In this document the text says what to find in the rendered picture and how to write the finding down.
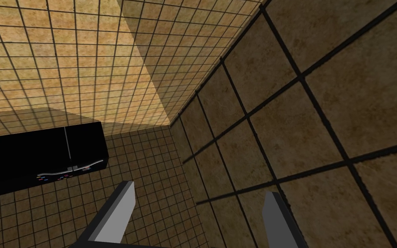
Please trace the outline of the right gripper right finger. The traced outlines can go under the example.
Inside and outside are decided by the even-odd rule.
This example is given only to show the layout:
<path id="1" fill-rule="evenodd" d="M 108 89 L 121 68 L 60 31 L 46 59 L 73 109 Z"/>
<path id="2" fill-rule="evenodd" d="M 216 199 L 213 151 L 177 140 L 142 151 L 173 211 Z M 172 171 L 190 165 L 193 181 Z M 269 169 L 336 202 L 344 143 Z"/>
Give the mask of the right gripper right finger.
<path id="1" fill-rule="evenodd" d="M 262 216 L 269 248 L 308 248 L 278 192 L 266 192 Z"/>

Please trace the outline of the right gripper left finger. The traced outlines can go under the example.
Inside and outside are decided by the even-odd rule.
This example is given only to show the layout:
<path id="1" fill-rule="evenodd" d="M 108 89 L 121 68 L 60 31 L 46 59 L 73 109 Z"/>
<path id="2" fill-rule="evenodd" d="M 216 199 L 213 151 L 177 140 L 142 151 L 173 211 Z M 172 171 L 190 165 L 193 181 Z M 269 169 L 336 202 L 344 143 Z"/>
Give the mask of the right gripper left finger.
<path id="1" fill-rule="evenodd" d="M 133 181 L 119 183 L 77 239 L 78 244 L 119 244 L 136 205 Z"/>

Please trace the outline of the black refrigerator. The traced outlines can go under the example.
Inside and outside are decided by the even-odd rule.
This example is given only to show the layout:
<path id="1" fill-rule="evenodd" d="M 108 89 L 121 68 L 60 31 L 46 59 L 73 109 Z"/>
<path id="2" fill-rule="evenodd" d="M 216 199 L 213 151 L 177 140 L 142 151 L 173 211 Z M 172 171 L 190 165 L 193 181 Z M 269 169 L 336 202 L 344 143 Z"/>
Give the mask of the black refrigerator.
<path id="1" fill-rule="evenodd" d="M 100 171 L 108 160 L 100 122 L 0 136 L 0 195 Z"/>

